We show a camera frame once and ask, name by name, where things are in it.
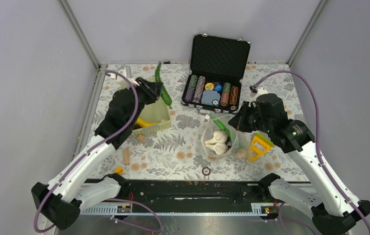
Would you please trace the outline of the yellow banana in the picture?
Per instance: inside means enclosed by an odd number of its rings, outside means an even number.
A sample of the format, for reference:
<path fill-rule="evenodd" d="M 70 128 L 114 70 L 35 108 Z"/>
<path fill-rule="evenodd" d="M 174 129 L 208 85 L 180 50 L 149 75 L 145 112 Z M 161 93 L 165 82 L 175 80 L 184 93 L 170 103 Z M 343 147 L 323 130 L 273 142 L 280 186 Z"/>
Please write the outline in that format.
<path fill-rule="evenodd" d="M 140 117 L 136 120 L 136 125 L 140 126 L 141 128 L 150 127 L 150 126 L 157 125 L 157 124 L 159 124 L 159 122 L 156 122 L 156 123 L 147 122 Z"/>

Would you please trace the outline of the garlic bulb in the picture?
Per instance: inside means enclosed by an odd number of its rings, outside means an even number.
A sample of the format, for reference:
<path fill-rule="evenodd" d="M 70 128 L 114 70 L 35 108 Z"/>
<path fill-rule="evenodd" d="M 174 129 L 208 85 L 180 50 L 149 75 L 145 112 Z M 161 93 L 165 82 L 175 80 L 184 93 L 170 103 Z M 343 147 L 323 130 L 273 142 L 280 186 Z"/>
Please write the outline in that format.
<path fill-rule="evenodd" d="M 239 158 L 239 159 L 246 158 L 247 157 L 247 151 L 244 148 L 240 148 L 235 152 L 234 156 Z"/>

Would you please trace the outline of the long green pepper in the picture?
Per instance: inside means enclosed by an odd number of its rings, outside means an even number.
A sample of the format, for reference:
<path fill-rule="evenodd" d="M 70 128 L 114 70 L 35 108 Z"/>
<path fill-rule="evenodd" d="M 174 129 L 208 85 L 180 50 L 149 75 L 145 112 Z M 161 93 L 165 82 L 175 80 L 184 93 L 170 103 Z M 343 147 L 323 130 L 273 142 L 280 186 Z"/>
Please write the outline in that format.
<path fill-rule="evenodd" d="M 234 144 L 238 144 L 238 148 L 244 148 L 241 141 L 241 138 L 238 136 L 239 133 L 235 130 L 234 127 L 228 124 L 229 120 L 233 118 L 233 114 L 223 114 L 223 113 L 211 113 L 206 115 L 206 119 L 211 120 L 220 130 L 225 131 L 228 135 L 230 141 Z"/>

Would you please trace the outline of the clear zip top bag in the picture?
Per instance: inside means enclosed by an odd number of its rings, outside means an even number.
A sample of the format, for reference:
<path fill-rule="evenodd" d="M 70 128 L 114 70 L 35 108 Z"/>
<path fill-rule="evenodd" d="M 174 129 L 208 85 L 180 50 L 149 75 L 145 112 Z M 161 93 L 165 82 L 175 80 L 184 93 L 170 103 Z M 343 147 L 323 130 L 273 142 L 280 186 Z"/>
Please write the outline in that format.
<path fill-rule="evenodd" d="M 229 125 L 233 114 L 206 114 L 208 121 L 201 136 L 204 153 L 213 158 L 236 157 L 246 159 L 249 156 L 245 136 Z"/>

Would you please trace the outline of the white mushroom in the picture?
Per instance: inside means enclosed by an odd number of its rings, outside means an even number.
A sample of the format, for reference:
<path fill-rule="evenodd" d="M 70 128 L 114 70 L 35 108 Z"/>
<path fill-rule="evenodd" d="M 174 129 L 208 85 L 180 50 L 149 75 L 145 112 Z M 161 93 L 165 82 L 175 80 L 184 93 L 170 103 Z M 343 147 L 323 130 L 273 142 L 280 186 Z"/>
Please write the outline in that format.
<path fill-rule="evenodd" d="M 223 130 L 216 130 L 213 132 L 213 137 L 204 142 L 205 147 L 213 150 L 216 155 L 223 155 L 228 151 L 227 146 L 228 135 Z"/>

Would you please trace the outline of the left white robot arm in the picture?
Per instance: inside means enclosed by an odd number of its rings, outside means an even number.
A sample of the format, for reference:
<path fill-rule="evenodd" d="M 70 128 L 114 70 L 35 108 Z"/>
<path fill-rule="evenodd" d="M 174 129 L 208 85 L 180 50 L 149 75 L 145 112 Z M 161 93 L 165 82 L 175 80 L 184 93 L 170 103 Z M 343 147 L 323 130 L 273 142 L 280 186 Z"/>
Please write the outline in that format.
<path fill-rule="evenodd" d="M 113 177 L 86 188 L 81 186 L 97 165 L 128 139 L 144 107 L 160 98 L 164 84 L 160 80 L 130 79 L 114 70 L 105 71 L 105 75 L 111 73 L 124 79 L 128 88 L 113 94 L 94 136 L 71 163 L 47 184 L 37 182 L 31 189 L 37 209 L 33 228 L 37 233 L 53 227 L 65 230 L 82 210 L 113 198 L 124 201 L 129 196 L 128 186 Z"/>

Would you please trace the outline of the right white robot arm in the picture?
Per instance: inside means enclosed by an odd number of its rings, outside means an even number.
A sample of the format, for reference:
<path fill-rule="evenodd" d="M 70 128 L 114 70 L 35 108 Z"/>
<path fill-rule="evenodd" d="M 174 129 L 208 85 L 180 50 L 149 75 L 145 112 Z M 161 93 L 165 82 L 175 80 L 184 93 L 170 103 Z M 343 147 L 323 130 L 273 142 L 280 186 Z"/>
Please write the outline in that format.
<path fill-rule="evenodd" d="M 370 214 L 370 201 L 361 200 L 327 163 L 308 126 L 291 119 L 281 98 L 263 87 L 252 88 L 254 101 L 245 101 L 229 121 L 240 132 L 262 132 L 307 176 L 315 193 L 308 193 L 271 173 L 258 183 L 260 199 L 288 203 L 312 219 L 323 235 L 342 235 Z"/>

